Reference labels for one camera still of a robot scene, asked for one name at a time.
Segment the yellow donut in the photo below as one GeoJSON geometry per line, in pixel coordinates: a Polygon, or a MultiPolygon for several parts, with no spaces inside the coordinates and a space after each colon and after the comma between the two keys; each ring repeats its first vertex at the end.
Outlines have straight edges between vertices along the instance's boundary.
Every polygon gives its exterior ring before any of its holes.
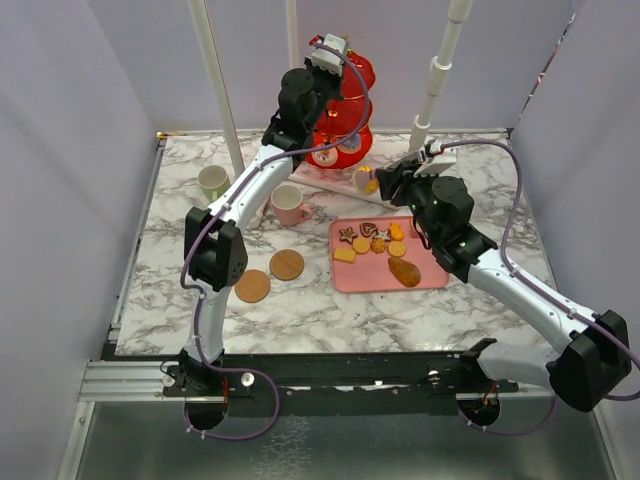
{"type": "Polygon", "coordinates": [[[372,195],[379,190],[379,182],[375,175],[375,169],[363,165],[354,171],[352,175],[354,188],[366,195],[372,195]]]}

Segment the red three-tier stand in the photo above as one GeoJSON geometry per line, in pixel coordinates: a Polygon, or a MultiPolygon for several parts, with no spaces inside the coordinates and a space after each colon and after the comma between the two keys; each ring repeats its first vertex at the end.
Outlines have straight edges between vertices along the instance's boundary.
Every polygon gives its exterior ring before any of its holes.
{"type": "MultiPolygon", "coordinates": [[[[367,91],[370,91],[376,81],[376,74],[371,62],[366,57],[358,54],[352,49],[348,50],[347,57],[361,74],[367,91]]],[[[334,100],[329,102],[326,113],[317,124],[314,132],[314,147],[337,142],[342,137],[348,135],[362,118],[365,107],[365,98],[359,81],[357,80],[354,72],[348,67],[344,69],[342,95],[344,97],[342,101],[334,100]]],[[[372,113],[373,102],[369,101],[367,119],[362,125],[362,128],[356,134],[360,135],[362,140],[362,148],[359,152],[355,154],[346,154],[339,149],[339,146],[337,146],[334,148],[338,151],[339,159],[332,167],[319,167],[313,162],[311,154],[307,156],[307,162],[317,168],[337,170],[346,169],[359,163],[369,152],[373,143],[373,135],[369,127],[369,121],[372,113]]]]}

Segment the blue frosted donut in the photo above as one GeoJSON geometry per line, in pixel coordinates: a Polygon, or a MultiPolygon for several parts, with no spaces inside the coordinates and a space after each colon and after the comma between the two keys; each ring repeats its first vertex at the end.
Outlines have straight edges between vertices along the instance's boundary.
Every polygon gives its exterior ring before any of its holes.
{"type": "Polygon", "coordinates": [[[355,154],[362,148],[362,140],[360,135],[355,135],[349,140],[339,145],[339,149],[346,154],[355,154]]]}

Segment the white chocolate donut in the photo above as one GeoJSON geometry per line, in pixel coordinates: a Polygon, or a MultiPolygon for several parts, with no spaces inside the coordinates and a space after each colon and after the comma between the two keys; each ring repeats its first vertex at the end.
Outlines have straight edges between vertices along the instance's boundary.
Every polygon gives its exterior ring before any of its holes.
{"type": "Polygon", "coordinates": [[[336,164],[339,154],[336,148],[324,149],[311,154],[313,162],[322,168],[329,168],[336,164]]]}

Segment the pink mug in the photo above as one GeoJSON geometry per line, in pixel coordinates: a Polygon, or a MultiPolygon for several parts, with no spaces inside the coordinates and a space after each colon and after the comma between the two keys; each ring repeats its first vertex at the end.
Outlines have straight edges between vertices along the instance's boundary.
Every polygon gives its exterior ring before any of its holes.
{"type": "Polygon", "coordinates": [[[280,185],[270,197],[271,207],[278,221],[293,227],[312,218],[312,210],[303,204],[303,193],[295,185],[280,185]]]}

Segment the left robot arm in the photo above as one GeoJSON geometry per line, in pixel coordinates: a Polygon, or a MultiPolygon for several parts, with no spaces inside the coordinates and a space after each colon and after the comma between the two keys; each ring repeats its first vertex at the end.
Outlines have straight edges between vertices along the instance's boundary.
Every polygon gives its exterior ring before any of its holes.
{"type": "Polygon", "coordinates": [[[219,199],[186,215],[180,283],[197,294],[190,338],[178,361],[180,373],[199,394],[214,392],[223,379],[215,364],[224,351],[227,302],[248,264],[242,231],[305,159],[328,103],[340,97],[342,78],[342,68],[331,72],[309,64],[288,71],[254,160],[219,199]]]}

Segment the right star gingerbread cookie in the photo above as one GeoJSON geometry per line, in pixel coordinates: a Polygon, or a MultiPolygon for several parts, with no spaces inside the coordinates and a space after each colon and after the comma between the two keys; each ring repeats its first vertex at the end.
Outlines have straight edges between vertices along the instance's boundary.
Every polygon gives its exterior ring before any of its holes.
{"type": "Polygon", "coordinates": [[[382,240],[384,242],[390,242],[392,237],[388,230],[379,230],[377,234],[374,236],[375,239],[382,240]]]}

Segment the heart gingerbread cookie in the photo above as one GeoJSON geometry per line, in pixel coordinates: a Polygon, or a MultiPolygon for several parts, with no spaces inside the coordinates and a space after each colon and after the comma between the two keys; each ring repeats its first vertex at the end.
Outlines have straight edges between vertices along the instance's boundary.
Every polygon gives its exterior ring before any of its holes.
{"type": "Polygon", "coordinates": [[[359,225],[360,234],[364,238],[371,238],[378,233],[378,226],[373,222],[362,222],[359,225]]]}

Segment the round biscuit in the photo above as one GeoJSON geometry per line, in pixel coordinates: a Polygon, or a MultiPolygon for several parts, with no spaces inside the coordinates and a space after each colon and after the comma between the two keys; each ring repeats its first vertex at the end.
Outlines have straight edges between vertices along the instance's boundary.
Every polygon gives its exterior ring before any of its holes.
{"type": "Polygon", "coordinates": [[[371,250],[371,242],[368,238],[358,237],[353,240],[352,247],[359,255],[364,255],[371,250]]]}
{"type": "Polygon", "coordinates": [[[392,257],[403,257],[406,254],[406,246],[401,241],[393,240],[388,244],[387,251],[392,257]]]}

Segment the swirl butter cookie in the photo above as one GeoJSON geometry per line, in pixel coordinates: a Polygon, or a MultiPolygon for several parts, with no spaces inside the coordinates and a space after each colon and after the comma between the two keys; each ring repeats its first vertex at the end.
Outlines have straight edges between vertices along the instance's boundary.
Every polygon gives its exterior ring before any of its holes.
{"type": "Polygon", "coordinates": [[[376,254],[384,253],[387,250],[387,242],[382,238],[374,238],[371,241],[370,250],[376,254]]]}

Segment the brown croissant bread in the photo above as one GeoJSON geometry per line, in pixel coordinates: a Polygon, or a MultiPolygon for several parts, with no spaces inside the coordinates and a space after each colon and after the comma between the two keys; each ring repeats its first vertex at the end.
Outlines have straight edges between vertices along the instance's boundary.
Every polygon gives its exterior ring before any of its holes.
{"type": "Polygon", "coordinates": [[[421,281],[421,272],[419,268],[406,260],[399,257],[388,258],[388,268],[396,280],[404,287],[414,288],[421,281]]]}

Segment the wooden coaster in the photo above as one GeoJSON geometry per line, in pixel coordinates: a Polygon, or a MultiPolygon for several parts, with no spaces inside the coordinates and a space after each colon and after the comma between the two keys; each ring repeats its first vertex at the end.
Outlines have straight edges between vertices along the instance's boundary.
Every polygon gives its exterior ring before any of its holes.
{"type": "Polygon", "coordinates": [[[257,303],[270,292],[269,276],[260,270],[246,270],[235,285],[237,297],[245,303],[257,303]]]}
{"type": "Polygon", "coordinates": [[[269,263],[271,274],[282,281],[291,281],[299,277],[305,267],[304,258],[292,249],[276,252],[269,263]]]}

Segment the lower wooden coaster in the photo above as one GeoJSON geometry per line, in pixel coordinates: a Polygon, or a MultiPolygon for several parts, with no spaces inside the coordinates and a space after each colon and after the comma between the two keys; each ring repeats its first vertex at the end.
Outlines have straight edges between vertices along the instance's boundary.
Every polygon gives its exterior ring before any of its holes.
{"type": "Polygon", "coordinates": [[[235,285],[237,297],[245,303],[257,303],[270,292],[269,276],[260,270],[246,270],[235,285]]]}

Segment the white pvc pipe frame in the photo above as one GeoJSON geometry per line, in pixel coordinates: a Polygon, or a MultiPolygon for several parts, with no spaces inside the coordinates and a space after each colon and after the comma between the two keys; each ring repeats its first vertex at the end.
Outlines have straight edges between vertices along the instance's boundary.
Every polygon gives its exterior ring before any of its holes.
{"type": "MultiPolygon", "coordinates": [[[[452,56],[471,6],[469,1],[453,1],[449,6],[448,22],[440,50],[429,67],[426,97],[411,129],[409,154],[400,161],[417,161],[417,151],[428,143],[426,135],[430,128],[431,112],[448,79],[452,56]]],[[[306,58],[304,67],[284,74],[278,94],[278,108],[271,117],[262,139],[263,145],[255,160],[246,165],[241,154],[232,156],[237,180],[226,193],[210,204],[204,214],[204,231],[212,230],[219,222],[229,221],[234,222],[238,228],[246,227],[271,192],[309,154],[318,150],[312,144],[312,134],[327,109],[315,115],[311,112],[315,94],[311,91],[311,74],[305,70],[306,65],[312,65],[310,56],[306,58]]],[[[352,71],[356,69],[347,55],[342,77],[346,67],[352,71]]],[[[440,175],[421,177],[425,182],[425,193],[430,192],[433,179],[440,175]]]]}

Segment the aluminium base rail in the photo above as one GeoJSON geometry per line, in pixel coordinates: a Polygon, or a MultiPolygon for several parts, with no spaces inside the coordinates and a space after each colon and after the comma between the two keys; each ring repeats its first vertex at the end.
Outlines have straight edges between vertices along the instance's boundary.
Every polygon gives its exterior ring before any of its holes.
{"type": "Polygon", "coordinates": [[[511,393],[519,385],[513,378],[491,380],[461,362],[459,352],[347,353],[347,354],[229,354],[223,373],[216,373],[178,358],[158,361],[90,362],[78,399],[107,401],[221,402],[247,397],[264,389],[269,376],[286,396],[318,389],[340,393],[424,387],[436,395],[511,393]]]}

